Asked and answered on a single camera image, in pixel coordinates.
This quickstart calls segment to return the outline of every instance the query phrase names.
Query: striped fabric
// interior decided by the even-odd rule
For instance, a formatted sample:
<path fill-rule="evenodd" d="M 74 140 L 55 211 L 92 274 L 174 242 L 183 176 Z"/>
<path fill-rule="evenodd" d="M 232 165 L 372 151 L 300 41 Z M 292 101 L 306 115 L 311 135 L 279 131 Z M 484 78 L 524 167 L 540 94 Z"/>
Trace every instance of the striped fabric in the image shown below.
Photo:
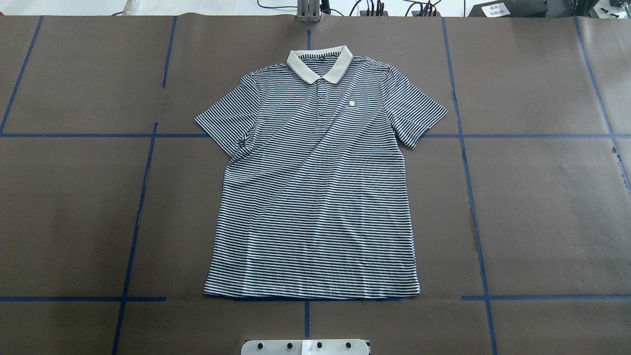
<path fill-rule="evenodd" d="M 397 139 L 447 110 L 392 66 L 343 47 L 292 51 L 195 120 L 231 156 L 204 293 L 231 298 L 415 296 Z"/>

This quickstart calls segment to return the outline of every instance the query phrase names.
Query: shirt sleeve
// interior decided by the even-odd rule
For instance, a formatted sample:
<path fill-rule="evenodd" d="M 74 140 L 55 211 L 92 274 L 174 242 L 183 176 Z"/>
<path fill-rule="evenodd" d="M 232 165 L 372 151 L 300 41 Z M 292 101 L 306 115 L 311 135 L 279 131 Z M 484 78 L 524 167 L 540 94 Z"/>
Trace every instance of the shirt sleeve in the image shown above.
<path fill-rule="evenodd" d="M 251 75 L 195 117 L 197 122 L 227 154 L 233 156 L 245 144 L 256 122 L 259 93 Z"/>
<path fill-rule="evenodd" d="M 383 107 L 394 134 L 408 148 L 414 148 L 418 139 L 447 109 L 417 88 L 396 68 L 391 68 L 381 83 Z"/>

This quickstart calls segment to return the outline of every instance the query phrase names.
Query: shirt collar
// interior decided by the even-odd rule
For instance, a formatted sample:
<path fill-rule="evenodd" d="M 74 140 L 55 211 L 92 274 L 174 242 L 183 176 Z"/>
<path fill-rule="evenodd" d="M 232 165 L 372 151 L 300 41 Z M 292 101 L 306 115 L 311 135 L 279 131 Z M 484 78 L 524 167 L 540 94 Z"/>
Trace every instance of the shirt collar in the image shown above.
<path fill-rule="evenodd" d="M 302 62 L 300 56 L 303 54 L 329 54 L 333 52 L 339 52 L 338 60 L 324 76 L 316 74 L 305 63 Z M 327 49 L 318 49 L 315 51 L 290 51 L 289 57 L 287 57 L 287 65 L 304 81 L 313 84 L 318 79 L 325 79 L 329 83 L 337 84 L 342 80 L 342 76 L 346 73 L 348 66 L 353 60 L 353 53 L 348 50 L 345 45 Z"/>

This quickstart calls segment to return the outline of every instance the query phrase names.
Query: shirt's right sleeve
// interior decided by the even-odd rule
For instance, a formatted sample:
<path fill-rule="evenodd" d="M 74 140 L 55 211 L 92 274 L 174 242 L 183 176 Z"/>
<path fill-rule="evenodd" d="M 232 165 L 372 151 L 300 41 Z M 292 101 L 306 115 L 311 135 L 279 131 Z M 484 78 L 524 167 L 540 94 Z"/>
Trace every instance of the shirt's right sleeve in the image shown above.
<path fill-rule="evenodd" d="M 245 143 L 259 110 L 259 93 L 250 75 L 237 87 L 195 117 L 212 139 L 233 156 Z"/>

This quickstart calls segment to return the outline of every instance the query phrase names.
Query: white label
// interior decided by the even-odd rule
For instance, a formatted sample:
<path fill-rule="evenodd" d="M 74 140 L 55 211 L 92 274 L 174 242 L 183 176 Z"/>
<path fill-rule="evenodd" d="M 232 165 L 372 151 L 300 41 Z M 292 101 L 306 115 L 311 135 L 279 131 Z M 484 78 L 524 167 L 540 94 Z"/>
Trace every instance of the white label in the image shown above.
<path fill-rule="evenodd" d="M 500 17 L 510 15 L 509 10 L 504 3 L 482 6 L 482 11 L 487 17 Z"/>

